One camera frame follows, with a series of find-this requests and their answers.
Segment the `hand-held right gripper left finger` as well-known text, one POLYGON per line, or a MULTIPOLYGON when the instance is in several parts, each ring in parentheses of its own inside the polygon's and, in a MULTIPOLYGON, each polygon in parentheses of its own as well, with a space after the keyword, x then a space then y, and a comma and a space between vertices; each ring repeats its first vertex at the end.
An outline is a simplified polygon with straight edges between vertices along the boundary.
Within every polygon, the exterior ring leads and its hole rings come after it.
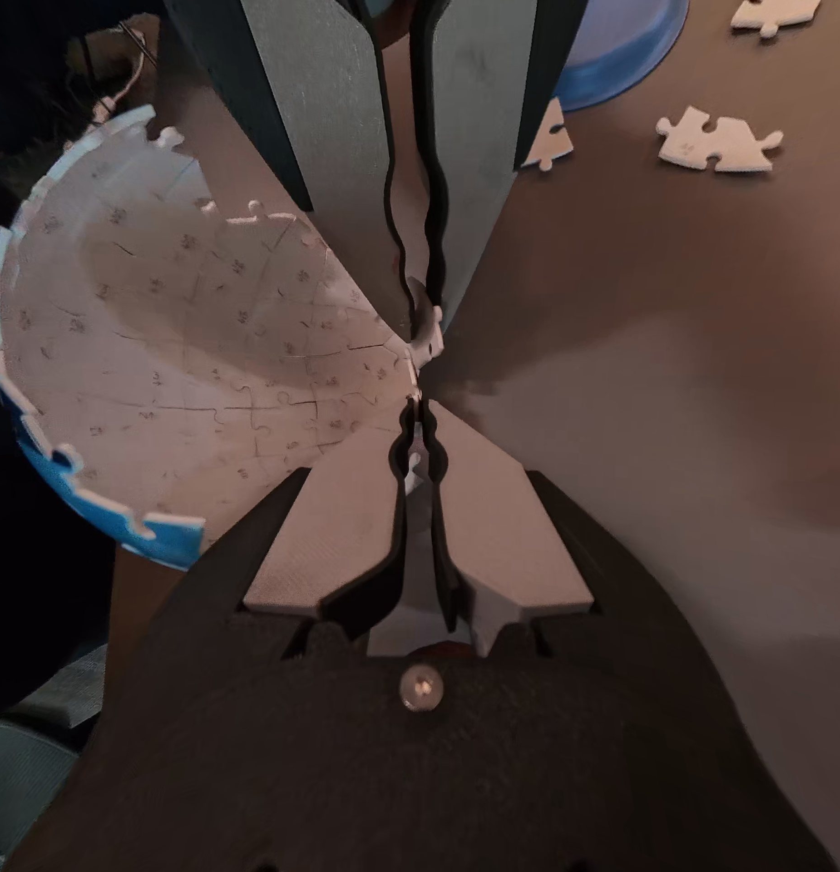
POLYGON ((415 401, 402 398, 315 464, 244 597, 248 610, 336 623, 350 639, 392 612, 414 428, 415 401))

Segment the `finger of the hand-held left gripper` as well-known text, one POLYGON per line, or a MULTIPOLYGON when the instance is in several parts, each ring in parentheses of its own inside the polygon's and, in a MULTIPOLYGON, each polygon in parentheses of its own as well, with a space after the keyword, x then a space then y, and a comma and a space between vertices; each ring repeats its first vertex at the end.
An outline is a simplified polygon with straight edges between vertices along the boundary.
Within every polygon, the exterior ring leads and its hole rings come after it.
POLYGON ((405 342, 415 305, 390 204, 381 51, 363 2, 247 2, 247 21, 323 240, 405 342))
POLYGON ((513 181, 535 1, 418 2, 412 18, 417 150, 428 177, 425 288, 446 331, 513 181))

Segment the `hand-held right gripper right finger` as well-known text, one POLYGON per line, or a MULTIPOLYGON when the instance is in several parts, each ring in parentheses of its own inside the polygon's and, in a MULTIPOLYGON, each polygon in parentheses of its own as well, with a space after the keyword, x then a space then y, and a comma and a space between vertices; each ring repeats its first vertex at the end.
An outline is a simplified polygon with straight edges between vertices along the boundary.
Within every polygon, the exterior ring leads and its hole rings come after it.
POLYGON ((593 595, 523 465, 434 400, 422 411, 445 623, 487 657, 501 630, 589 611, 593 595))

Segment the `white puzzle piece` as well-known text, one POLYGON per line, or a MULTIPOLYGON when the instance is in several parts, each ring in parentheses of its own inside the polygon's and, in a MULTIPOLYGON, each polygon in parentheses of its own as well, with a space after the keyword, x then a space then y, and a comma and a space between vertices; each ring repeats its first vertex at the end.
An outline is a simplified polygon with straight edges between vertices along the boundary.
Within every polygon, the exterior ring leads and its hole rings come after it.
POLYGON ((779 147, 784 138, 774 131, 757 139, 743 119, 720 117, 714 130, 705 130, 710 116, 688 106, 677 124, 660 118, 655 132, 664 137, 658 153, 661 160, 682 168, 703 171, 709 160, 718 173, 762 173, 773 168, 765 152, 779 147))
POLYGON ((520 168, 536 167, 543 173, 550 172, 555 161, 571 154, 573 149, 561 104, 558 96, 553 95, 547 104, 533 144, 520 168))
POLYGON ((783 27, 803 25, 816 14, 820 1, 742 1, 730 21, 731 30, 756 30, 772 39, 783 27))
POLYGON ((407 462, 404 493, 405 496, 408 496, 424 483, 426 470, 424 400, 419 388, 415 388, 413 394, 408 398, 403 418, 404 452, 407 462))

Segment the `blue round ball stand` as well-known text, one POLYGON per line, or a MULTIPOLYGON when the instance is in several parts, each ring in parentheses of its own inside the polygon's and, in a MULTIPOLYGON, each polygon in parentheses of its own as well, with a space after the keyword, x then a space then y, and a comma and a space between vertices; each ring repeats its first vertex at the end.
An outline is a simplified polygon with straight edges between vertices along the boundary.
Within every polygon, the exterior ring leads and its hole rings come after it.
MULTIPOLYGON (((530 59, 536 2, 450 2, 442 15, 433 16, 430 38, 415 38, 421 50, 421 84, 415 88, 415 109, 432 103, 418 129, 439 134, 471 128, 488 129, 517 139, 521 115, 519 85, 530 59), (456 68, 467 62, 477 93, 463 88, 463 104, 442 105, 425 93, 433 90, 437 61, 456 68)), ((562 110, 572 111, 604 102, 624 91, 654 69, 678 38, 688 2, 588 2, 573 47, 553 95, 562 110)))

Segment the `blue and white puzzle ball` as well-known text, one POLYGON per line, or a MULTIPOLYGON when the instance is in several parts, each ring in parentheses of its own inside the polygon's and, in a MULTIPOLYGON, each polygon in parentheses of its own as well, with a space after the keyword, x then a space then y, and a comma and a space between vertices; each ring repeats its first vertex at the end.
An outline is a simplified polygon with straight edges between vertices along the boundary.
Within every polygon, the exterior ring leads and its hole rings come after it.
POLYGON ((416 376, 315 230, 224 216, 154 115, 88 128, 0 228, 0 397, 69 507, 187 570, 416 376))

